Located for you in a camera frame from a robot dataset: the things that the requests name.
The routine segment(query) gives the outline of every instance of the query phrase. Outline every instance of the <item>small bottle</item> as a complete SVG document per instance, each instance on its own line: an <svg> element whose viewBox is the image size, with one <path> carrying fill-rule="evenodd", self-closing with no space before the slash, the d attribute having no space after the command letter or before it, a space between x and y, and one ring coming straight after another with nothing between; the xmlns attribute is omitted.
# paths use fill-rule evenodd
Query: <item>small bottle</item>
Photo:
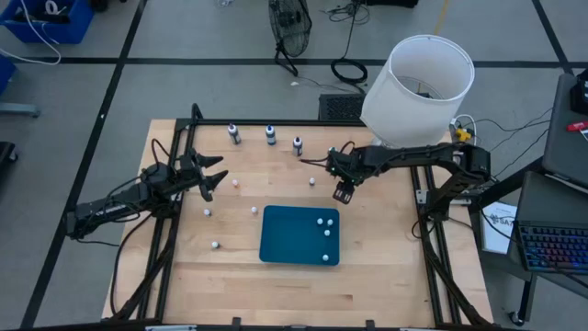
<svg viewBox="0 0 588 331"><path fill-rule="evenodd" d="M229 136L231 137L231 141L233 144L239 144L241 143L241 137L239 136L239 129L237 129L237 126L234 124L229 124L229 128L227 129L229 131Z"/></svg>
<svg viewBox="0 0 588 331"><path fill-rule="evenodd" d="M268 125L266 127L266 137L267 137L267 144L269 144L269 145L276 144L276 131L274 130L273 126Z"/></svg>
<svg viewBox="0 0 588 331"><path fill-rule="evenodd" d="M292 142L292 153L296 156L302 155L302 139L300 137L294 138Z"/></svg>

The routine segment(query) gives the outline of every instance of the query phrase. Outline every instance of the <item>table leg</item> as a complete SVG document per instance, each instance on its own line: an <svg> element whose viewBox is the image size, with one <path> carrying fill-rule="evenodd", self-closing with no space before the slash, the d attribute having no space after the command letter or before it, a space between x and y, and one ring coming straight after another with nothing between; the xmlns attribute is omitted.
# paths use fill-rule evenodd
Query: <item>table leg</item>
<svg viewBox="0 0 588 331"><path fill-rule="evenodd" d="M537 285L537 275L533 274L531 280L525 282L523 288L523 297L518 312L511 312L508 316L517 326L523 326L525 322L531 319L531 309L533 308L533 297L535 296L535 286Z"/></svg>
<svg viewBox="0 0 588 331"><path fill-rule="evenodd" d="M542 164L543 156L531 162L521 170L515 172L507 179L500 181L499 183L493 185L491 188L488 188L485 192L480 194L479 202L473 206L473 211L478 212L480 211L480 208L484 208L489 204L498 201L500 198L507 195L508 193L511 193L516 189L521 188L523 186L525 174L528 171L534 171L543 174L545 170L543 169Z"/></svg>

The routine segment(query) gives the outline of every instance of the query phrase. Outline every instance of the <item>blue bin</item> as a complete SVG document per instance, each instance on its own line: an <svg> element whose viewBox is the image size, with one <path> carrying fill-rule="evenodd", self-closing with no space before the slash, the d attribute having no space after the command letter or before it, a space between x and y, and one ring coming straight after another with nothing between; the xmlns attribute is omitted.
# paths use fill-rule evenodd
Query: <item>blue bin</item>
<svg viewBox="0 0 588 331"><path fill-rule="evenodd" d="M33 13L38 8L45 8L45 0L24 0L28 12ZM47 41L51 39L59 43L76 44L84 38L85 32L90 26L94 11L88 4L88 0L53 0L59 8L67 6L70 8L70 23L46 23L43 28L42 22L32 21L35 30ZM7 27L22 42L43 42L30 28L28 22L17 22L13 17L18 9L22 7L20 0L11 0L8 7L0 15L0 25Z"/></svg>
<svg viewBox="0 0 588 331"><path fill-rule="evenodd" d="M0 55L0 94L4 92L8 81L17 68L6 57Z"/></svg>

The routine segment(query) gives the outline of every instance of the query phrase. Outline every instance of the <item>white cylinder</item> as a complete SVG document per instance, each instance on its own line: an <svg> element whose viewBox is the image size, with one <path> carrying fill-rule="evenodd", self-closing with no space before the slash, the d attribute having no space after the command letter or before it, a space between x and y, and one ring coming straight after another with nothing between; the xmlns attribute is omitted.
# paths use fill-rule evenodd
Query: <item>white cylinder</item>
<svg viewBox="0 0 588 331"><path fill-rule="evenodd" d="M437 144L474 81L469 55L445 38L421 35L398 43L364 100L361 120L384 144ZM408 81L430 92L421 97Z"/></svg>

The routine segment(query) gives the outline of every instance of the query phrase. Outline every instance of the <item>blue tray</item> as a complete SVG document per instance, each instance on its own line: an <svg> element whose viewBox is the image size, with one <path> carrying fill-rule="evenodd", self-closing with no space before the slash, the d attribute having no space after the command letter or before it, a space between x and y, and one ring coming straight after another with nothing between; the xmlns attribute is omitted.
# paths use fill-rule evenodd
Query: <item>blue tray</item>
<svg viewBox="0 0 588 331"><path fill-rule="evenodd" d="M328 226L327 220L333 220ZM325 236L324 230L331 231ZM323 261L322 256L329 256ZM339 264L339 211L331 208L266 206L259 258L264 262Z"/></svg>

